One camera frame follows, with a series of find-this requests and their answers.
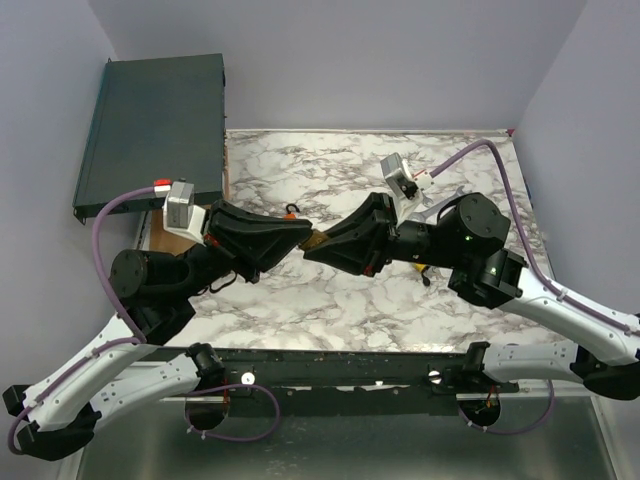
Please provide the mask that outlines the orange padlock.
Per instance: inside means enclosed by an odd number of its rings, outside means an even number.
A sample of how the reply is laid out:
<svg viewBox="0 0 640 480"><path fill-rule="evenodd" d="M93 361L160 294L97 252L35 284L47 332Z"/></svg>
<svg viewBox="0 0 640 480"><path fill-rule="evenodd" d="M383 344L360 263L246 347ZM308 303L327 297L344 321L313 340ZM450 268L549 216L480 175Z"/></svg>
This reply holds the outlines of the orange padlock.
<svg viewBox="0 0 640 480"><path fill-rule="evenodd" d="M288 203L285 206L285 218L286 219L297 219L300 213L299 207L294 203Z"/></svg>

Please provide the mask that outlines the brass padlock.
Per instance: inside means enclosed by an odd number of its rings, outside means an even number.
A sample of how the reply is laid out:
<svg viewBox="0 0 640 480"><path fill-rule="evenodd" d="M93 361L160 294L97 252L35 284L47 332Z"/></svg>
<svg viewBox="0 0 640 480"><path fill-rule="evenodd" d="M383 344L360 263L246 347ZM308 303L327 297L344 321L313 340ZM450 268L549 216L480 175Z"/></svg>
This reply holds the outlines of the brass padlock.
<svg viewBox="0 0 640 480"><path fill-rule="evenodd" d="M324 232L313 229L308 239L304 240L298 245L298 248L302 251L308 251L319 244L322 244L327 240L327 235Z"/></svg>

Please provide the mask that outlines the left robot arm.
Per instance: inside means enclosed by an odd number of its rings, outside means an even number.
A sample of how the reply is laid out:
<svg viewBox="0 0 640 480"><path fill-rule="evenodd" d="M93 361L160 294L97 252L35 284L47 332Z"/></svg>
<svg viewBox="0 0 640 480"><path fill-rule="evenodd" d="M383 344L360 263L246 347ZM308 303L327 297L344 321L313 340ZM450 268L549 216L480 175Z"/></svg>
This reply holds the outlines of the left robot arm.
<svg viewBox="0 0 640 480"><path fill-rule="evenodd" d="M203 208L170 198L162 215L164 229L190 240L190 248L180 254L124 250L110 267L97 266L114 315L54 373L4 391L14 419L13 454L59 460L147 403L230 390L226 367L201 343L145 374L128 378L124 371L184 329L195 314L194 297L239 278L257 282L312 234L307 220L256 215L224 201Z"/></svg>

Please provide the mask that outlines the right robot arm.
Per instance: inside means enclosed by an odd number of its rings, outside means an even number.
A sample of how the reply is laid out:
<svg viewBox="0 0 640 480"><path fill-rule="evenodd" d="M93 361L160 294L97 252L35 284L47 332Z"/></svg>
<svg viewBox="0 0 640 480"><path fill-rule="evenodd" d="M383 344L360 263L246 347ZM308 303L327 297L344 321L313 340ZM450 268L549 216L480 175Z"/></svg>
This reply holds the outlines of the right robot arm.
<svg viewBox="0 0 640 480"><path fill-rule="evenodd" d="M537 345L472 344L460 379L480 392L494 381L563 380L600 396L639 396L639 318L617 312L538 275L505 246L510 221L479 193L467 194L433 224L397 220L386 194L302 245L304 257L373 277L393 261L450 270L448 287L478 307L519 315L562 335Z"/></svg>

